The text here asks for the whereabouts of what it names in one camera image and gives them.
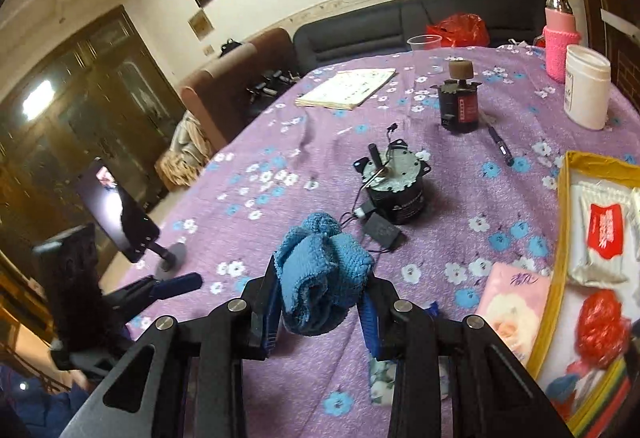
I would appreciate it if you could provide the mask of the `black pen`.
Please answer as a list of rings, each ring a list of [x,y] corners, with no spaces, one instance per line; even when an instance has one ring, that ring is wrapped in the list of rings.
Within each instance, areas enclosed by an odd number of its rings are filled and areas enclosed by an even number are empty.
[[[496,131],[496,128],[494,127],[494,125],[491,123],[490,120],[488,120],[488,117],[486,115],[483,115],[482,119],[483,119],[483,122],[485,123],[485,125],[487,127],[487,130],[489,132],[490,138],[492,139],[492,141],[497,146],[497,148],[498,148],[500,154],[502,155],[504,161],[506,162],[506,164],[509,167],[512,167],[514,165],[514,156],[512,155],[512,152],[510,151],[508,145],[503,140],[503,138],[498,134],[498,132]]]

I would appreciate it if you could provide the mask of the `pink sleeved thermos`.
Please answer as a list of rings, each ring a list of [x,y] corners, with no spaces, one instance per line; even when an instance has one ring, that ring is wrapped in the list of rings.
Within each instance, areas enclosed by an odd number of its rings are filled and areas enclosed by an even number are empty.
[[[544,14],[546,15],[546,25],[542,31],[546,44],[544,64],[552,80],[563,83],[567,47],[577,45],[582,35],[578,32],[574,11],[568,0],[546,0]]]

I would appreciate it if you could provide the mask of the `black electric motor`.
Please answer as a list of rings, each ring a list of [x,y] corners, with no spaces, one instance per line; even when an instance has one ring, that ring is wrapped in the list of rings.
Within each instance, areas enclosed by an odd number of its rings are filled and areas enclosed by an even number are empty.
[[[402,139],[391,141],[381,152],[370,143],[369,155],[354,163],[374,210],[392,224],[408,224],[426,205],[423,178],[431,166],[409,149]]]

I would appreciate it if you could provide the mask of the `purple floral tablecloth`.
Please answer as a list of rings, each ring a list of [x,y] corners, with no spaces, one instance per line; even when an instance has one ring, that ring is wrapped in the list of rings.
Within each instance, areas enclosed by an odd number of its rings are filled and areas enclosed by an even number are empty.
[[[639,115],[614,87],[579,126],[534,48],[436,49],[318,68],[215,155],[160,232],[202,286],[134,317],[206,321],[267,271],[282,306],[262,317],[265,360],[242,364],[252,437],[383,437],[401,388],[450,403],[433,325],[477,319],[516,364],[537,364],[577,245],[637,277],[634,227],[601,188],[568,204],[570,154],[639,164]],[[430,309],[437,309],[437,316]]]

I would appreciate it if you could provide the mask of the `red plastic bag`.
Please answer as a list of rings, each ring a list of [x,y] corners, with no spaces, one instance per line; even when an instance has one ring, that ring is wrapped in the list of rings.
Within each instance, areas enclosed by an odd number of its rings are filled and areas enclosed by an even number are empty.
[[[599,290],[582,303],[576,326],[575,349],[593,369],[607,369],[629,345],[631,323],[612,290]]]

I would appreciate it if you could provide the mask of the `dark bottle with cork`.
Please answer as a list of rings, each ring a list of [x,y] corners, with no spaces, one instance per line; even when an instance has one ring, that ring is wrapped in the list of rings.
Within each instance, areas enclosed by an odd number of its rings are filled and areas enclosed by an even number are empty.
[[[480,121],[474,68],[470,60],[449,62],[449,77],[442,84],[433,85],[437,90],[440,124],[456,135],[474,132]]]

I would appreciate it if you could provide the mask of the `blue towel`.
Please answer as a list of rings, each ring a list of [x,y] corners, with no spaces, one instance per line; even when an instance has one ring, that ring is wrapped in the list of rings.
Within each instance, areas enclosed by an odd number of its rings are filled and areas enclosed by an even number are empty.
[[[374,258],[327,213],[313,213],[285,235],[273,255],[283,320],[292,333],[335,330],[356,305]]]

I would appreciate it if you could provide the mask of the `red white wet wipe pack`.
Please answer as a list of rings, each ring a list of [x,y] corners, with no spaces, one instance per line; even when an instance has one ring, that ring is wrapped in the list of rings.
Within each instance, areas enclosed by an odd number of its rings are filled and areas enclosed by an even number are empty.
[[[589,181],[572,185],[580,206],[582,229],[578,258],[568,268],[570,280],[590,288],[616,288],[629,281],[624,271],[625,234],[636,228],[630,192]]]

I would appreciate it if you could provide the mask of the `blanket on chair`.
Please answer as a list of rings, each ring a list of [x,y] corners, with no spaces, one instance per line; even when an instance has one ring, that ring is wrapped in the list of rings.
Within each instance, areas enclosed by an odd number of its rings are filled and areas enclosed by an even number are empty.
[[[169,192],[187,189],[200,178],[213,155],[214,147],[204,134],[200,121],[186,110],[172,135],[168,150],[156,161],[154,168]]]

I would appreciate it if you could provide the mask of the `red bag on sofa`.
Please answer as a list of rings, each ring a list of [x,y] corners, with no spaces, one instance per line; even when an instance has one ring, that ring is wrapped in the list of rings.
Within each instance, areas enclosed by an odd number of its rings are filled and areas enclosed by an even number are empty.
[[[455,13],[429,25],[426,32],[439,36],[442,47],[488,47],[490,44],[485,21],[474,13]]]

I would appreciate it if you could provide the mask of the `pink rose tissue pack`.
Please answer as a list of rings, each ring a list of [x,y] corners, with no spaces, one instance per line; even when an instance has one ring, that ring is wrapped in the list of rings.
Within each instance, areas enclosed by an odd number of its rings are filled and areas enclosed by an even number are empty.
[[[550,284],[548,276],[496,262],[476,310],[523,366],[536,342]]]

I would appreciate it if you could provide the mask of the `wooden glass cabinet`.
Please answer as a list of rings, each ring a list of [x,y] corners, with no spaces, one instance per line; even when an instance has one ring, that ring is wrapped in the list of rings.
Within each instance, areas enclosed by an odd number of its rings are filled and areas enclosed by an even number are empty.
[[[184,107],[122,7],[73,34],[1,102],[1,251],[34,276],[32,248],[91,221],[74,189],[103,158],[144,210],[167,194],[155,163]]]

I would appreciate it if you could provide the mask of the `paper notebook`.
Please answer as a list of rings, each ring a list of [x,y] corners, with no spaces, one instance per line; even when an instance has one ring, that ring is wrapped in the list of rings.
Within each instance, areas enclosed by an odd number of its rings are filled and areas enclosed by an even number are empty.
[[[295,99],[296,106],[351,111],[363,104],[394,76],[394,68],[358,68],[340,71]]]

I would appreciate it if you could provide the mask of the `black power adapter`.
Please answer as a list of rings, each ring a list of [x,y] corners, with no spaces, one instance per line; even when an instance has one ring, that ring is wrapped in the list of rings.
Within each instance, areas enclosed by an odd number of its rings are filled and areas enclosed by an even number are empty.
[[[394,250],[402,238],[402,232],[398,227],[375,212],[364,223],[363,232],[383,250]]]

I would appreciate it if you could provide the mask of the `clear plastic cup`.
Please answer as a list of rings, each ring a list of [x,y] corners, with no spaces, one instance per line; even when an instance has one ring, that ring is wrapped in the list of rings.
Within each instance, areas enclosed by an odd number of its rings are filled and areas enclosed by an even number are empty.
[[[442,36],[436,34],[423,34],[412,36],[407,40],[411,51],[426,51],[438,49],[442,46]]]

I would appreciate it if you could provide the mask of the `white plastic jar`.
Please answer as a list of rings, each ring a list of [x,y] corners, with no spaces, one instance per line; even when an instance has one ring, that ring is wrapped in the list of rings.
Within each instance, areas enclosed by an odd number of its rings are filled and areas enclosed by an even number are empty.
[[[596,50],[570,45],[565,57],[564,111],[577,125],[601,130],[608,115],[611,62]]]

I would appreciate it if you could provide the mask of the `yellow cardboard box lid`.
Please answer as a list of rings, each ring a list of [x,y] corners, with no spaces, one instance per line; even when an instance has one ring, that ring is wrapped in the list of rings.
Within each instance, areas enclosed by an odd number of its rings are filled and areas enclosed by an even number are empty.
[[[619,188],[634,200],[636,228],[625,234],[624,271],[629,281],[616,288],[590,288],[570,280],[568,268],[578,258],[582,229],[580,206],[572,185],[578,181]],[[570,151],[558,178],[559,235],[555,244],[551,286],[539,333],[527,369],[575,437],[603,437],[623,421],[631,405],[639,352],[639,169],[615,158]],[[576,326],[585,299],[612,290],[631,323],[627,351],[607,369],[593,369],[575,349]]]

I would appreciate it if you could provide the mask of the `black leather sofa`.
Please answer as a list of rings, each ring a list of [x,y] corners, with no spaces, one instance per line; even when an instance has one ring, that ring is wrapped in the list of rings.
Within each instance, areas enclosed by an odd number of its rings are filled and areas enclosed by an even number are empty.
[[[534,41],[546,23],[546,0],[393,0],[305,24],[293,36],[300,70],[409,49],[408,39],[456,13],[479,16],[489,45]]]

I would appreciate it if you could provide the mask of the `phone on round stand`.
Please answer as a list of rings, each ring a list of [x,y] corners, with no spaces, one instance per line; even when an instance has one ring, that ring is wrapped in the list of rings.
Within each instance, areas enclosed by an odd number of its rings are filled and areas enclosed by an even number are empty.
[[[154,272],[157,279],[178,276],[186,261],[186,244],[160,245],[160,227],[118,182],[103,160],[95,158],[90,163],[78,177],[76,191],[96,223],[132,264],[140,264],[149,250],[160,258]]]

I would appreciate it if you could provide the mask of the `blue white tissue pack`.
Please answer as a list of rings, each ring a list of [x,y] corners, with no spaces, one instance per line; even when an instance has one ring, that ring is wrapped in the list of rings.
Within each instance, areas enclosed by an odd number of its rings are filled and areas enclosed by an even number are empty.
[[[445,357],[438,358],[440,398],[449,397],[448,362]],[[378,361],[369,358],[369,398],[374,406],[393,404],[397,364],[393,361]]]

